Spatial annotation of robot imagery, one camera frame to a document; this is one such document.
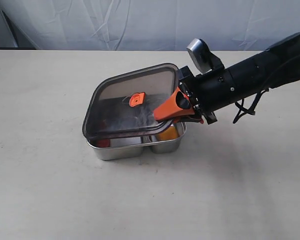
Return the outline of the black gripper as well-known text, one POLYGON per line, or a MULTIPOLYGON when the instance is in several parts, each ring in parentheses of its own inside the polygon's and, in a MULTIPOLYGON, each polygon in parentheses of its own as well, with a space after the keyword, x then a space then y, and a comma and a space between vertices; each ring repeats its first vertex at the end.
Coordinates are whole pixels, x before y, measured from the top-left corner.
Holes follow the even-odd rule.
POLYGON ((210 125, 217 121, 214 111, 230 104, 230 73, 213 70, 193 75, 188 66, 177 71, 179 87, 154 111, 157 122, 173 120, 173 123, 200 123, 205 118, 210 125))

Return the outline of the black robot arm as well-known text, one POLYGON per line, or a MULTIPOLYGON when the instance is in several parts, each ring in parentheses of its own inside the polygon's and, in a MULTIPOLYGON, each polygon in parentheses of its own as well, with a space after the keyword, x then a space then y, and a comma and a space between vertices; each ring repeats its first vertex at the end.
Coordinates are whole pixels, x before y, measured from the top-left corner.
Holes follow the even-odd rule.
POLYGON ((154 111, 156 121, 215 123, 215 111, 235 104, 236 123, 254 116, 262 95, 270 89, 300 81, 300 32, 228 68, 208 45, 195 38, 187 52, 200 74, 188 66, 177 71, 178 86, 154 111))

